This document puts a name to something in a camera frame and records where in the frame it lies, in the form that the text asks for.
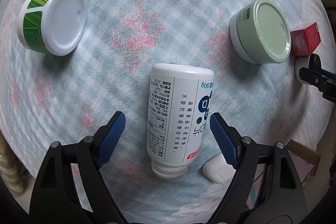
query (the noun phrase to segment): red box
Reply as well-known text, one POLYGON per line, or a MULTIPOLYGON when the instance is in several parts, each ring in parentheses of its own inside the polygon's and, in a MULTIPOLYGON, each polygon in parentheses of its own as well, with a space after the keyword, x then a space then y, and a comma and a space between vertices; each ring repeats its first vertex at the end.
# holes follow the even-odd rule
POLYGON ((313 23, 302 30, 291 32, 292 49, 294 56, 309 56, 321 42, 319 28, 317 23, 313 23))

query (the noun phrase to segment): screw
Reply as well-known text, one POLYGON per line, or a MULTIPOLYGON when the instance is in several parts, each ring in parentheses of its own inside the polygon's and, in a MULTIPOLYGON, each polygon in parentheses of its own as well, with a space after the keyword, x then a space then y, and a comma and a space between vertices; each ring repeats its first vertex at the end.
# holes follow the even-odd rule
POLYGON ((243 137, 243 142, 244 143, 250 143, 251 139, 249 137, 243 137))
POLYGON ((92 136, 86 136, 86 137, 84 138, 84 142, 85 142, 85 143, 90 143, 92 140, 93 140, 92 136))
POLYGON ((277 143, 277 147, 280 148, 280 149, 283 149, 285 146, 284 146, 283 143, 278 142, 277 143))
POLYGON ((59 145, 59 142, 58 142, 58 141, 54 141, 54 142, 51 143, 50 146, 51 146, 52 148, 55 148, 55 147, 58 147, 58 145, 59 145))

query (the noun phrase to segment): light green lid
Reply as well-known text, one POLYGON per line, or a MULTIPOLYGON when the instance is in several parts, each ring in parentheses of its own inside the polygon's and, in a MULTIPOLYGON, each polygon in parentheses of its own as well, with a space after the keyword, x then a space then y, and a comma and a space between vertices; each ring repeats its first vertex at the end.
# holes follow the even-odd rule
POLYGON ((256 63, 283 63, 291 36, 280 10, 269 0, 255 0, 240 11, 237 29, 246 53, 256 63))

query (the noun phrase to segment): checkered blanket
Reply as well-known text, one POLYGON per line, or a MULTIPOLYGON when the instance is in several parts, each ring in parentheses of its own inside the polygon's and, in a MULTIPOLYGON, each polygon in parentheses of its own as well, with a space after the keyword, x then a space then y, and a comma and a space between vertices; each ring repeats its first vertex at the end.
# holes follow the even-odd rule
MULTIPOLYGON (((210 68, 215 86, 210 114, 255 141, 294 139, 315 149, 332 104, 317 88, 300 85, 294 59, 251 65, 236 54, 228 35, 231 16, 252 0, 87 0, 84 35, 69 55, 25 49, 16 16, 25 0, 0 0, 0 128, 36 176, 51 142, 75 143, 93 135, 115 111, 126 129, 101 172, 129 222, 206 222, 230 181, 213 184, 202 165, 220 152, 209 128, 187 173, 156 177, 146 150, 151 66, 175 63, 210 68)), ((320 0, 271 0, 291 29, 317 22, 316 49, 323 68, 335 71, 336 47, 320 0)), ((78 170, 74 167, 76 181, 78 170)), ((82 189, 83 206, 88 207, 82 189)))

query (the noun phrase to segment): cylindrical container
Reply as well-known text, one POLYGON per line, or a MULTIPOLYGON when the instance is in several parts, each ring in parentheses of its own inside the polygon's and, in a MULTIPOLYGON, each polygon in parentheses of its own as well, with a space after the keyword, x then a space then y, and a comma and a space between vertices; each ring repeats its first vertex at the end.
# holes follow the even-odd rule
POLYGON ((301 80, 299 76, 299 71, 301 68, 308 68, 317 72, 321 72, 322 64, 319 55, 311 54, 310 56, 299 56, 295 59, 295 77, 296 79, 304 85, 310 85, 306 81, 301 80))
POLYGON ((153 65, 147 151, 157 176, 177 178, 195 159, 209 120, 213 81, 214 72, 210 69, 153 65))
POLYGON ((26 0, 16 29, 27 49, 58 56, 77 46, 87 18, 86 0, 26 0))
POLYGON ((269 0, 255 0, 230 20, 230 38, 238 55, 252 64, 283 63, 291 50, 288 24, 269 0))

